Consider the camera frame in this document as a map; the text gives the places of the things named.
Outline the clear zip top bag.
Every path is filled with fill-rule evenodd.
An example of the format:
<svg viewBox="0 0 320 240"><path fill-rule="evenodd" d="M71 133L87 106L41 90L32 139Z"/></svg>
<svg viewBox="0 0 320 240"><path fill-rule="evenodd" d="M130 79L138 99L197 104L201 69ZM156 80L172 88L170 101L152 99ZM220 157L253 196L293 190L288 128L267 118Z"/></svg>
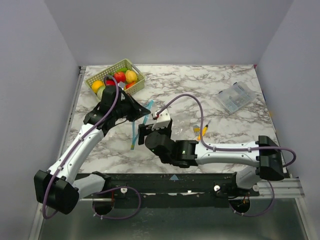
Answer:
<svg viewBox="0 0 320 240"><path fill-rule="evenodd" d="M144 107L146 107L151 112L155 111L157 109L157 106L155 105L155 101L153 99L148 100L142 104ZM135 150L136 145L138 144L138 127L139 124L152 124L152 114L147 114L143 116L141 119L137 121L133 121L132 123L126 124L126 129L128 132L126 133L128 136L130 136L130 146L129 149L131 151ZM192 132L192 126L187 122L186 119L177 119L177 121L174 121L172 124L172 133L173 133L173 139L178 140L182 137L191 137L194 139L194 134Z"/></svg>

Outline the yellow pear toy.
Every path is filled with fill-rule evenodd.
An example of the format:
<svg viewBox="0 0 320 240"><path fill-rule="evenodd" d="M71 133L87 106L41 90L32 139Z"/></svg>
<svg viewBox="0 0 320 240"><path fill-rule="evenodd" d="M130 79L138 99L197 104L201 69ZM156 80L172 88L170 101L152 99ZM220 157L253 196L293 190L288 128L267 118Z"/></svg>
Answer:
<svg viewBox="0 0 320 240"><path fill-rule="evenodd" d="M128 84L136 82L138 80L138 76L135 71L127 70L125 72L125 80Z"/></svg>

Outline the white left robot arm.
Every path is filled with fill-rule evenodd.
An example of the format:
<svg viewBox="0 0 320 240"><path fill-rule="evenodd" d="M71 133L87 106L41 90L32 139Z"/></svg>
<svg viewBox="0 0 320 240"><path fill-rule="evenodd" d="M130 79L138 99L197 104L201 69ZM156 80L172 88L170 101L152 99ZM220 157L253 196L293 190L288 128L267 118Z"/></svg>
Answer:
<svg viewBox="0 0 320 240"><path fill-rule="evenodd" d="M107 197L111 191L109 176L94 172L76 181L80 167L117 120L134 122L150 113L120 87L106 86L101 101L85 115L77 137L64 154L48 170L39 170L34 175L36 200L44 208L67 215L81 198L94 193Z"/></svg>

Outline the green leaf toy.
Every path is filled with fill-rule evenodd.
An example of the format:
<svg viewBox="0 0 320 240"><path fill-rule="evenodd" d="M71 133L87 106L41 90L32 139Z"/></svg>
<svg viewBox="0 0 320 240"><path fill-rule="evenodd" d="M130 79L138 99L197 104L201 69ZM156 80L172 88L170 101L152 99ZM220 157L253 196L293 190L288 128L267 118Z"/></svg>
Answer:
<svg viewBox="0 0 320 240"><path fill-rule="evenodd" d="M122 72L122 73L126 73L126 71L128 70L128 68L127 67L122 67L122 68L119 68L119 69L117 69L115 72L116 73L120 73L120 72Z"/></svg>

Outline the red tomato toy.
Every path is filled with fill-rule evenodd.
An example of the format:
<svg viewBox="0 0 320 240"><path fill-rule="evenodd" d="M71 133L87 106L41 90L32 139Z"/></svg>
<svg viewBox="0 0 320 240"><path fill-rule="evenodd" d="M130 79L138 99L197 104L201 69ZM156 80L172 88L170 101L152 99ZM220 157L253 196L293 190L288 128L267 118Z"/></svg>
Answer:
<svg viewBox="0 0 320 240"><path fill-rule="evenodd" d="M122 71L115 72L113 76L118 83L124 83L126 81L126 75Z"/></svg>

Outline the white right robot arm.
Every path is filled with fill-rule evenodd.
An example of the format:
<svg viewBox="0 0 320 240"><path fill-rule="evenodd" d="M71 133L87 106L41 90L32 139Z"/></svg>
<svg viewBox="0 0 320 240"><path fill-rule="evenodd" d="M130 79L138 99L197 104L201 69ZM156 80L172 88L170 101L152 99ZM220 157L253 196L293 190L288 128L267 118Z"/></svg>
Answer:
<svg viewBox="0 0 320 240"><path fill-rule="evenodd" d="M241 196L261 180L281 181L285 178L280 147L268 136L240 144L203 144L196 140L172 140L172 123L155 128L153 124L138 126L138 144L145 145L163 164L189 168L206 164L236 164L246 167L235 173L230 191Z"/></svg>

